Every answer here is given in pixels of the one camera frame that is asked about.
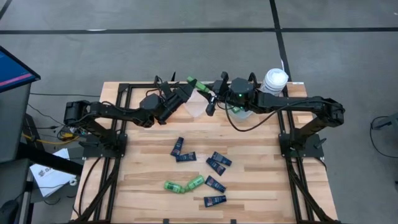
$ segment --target white paper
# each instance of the white paper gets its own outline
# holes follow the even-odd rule
[[[68,149],[61,149],[58,152],[53,153],[53,155],[62,157],[64,159],[69,159]],[[30,171],[32,171],[33,176],[35,177],[35,180],[40,188],[43,197],[50,196],[51,194],[53,194],[62,187],[61,184],[66,184],[69,182],[69,180],[72,180],[73,178],[76,177],[76,175],[67,174],[38,164],[31,165]]]

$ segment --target computer screen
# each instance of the computer screen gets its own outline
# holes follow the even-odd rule
[[[40,76],[0,47],[0,92],[39,80]]]

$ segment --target wooden tabletop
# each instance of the wooden tabletop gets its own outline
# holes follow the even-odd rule
[[[104,83],[101,101],[115,103],[118,85],[118,82]],[[307,95],[303,83],[287,86],[289,96]],[[145,92],[146,89],[133,89],[130,108],[139,106]],[[308,112],[293,112],[293,116],[298,128],[312,119]],[[265,117],[266,114],[252,114],[243,122],[234,121],[240,128],[249,128]],[[110,119],[97,121],[106,128],[111,126]],[[126,133],[129,140],[121,161],[112,223],[162,223],[164,218],[169,218],[171,223],[229,223],[231,219],[238,223],[295,223],[285,160],[280,155],[277,139],[280,133],[277,116],[252,131],[240,133],[228,123],[224,110],[217,108],[212,117],[203,113],[193,118],[181,106],[167,120],[167,125],[156,123],[144,129],[127,123]],[[197,161],[176,163],[170,152],[178,137],[185,139],[182,154],[194,151]],[[206,163],[215,151],[232,161],[222,176]],[[85,180],[95,160],[85,162],[81,180]],[[325,168],[311,158],[304,159],[304,167],[310,193],[326,214],[337,219]],[[83,210],[98,191],[102,168],[103,159],[88,180]],[[211,175],[226,187],[226,203],[205,208],[203,197],[222,195],[207,185],[185,194],[174,194],[163,188],[166,180],[185,186],[199,174],[204,178]],[[83,181],[75,208],[78,208],[82,185]],[[301,194],[299,197],[302,215],[306,218]],[[102,219],[108,194],[104,199]]]

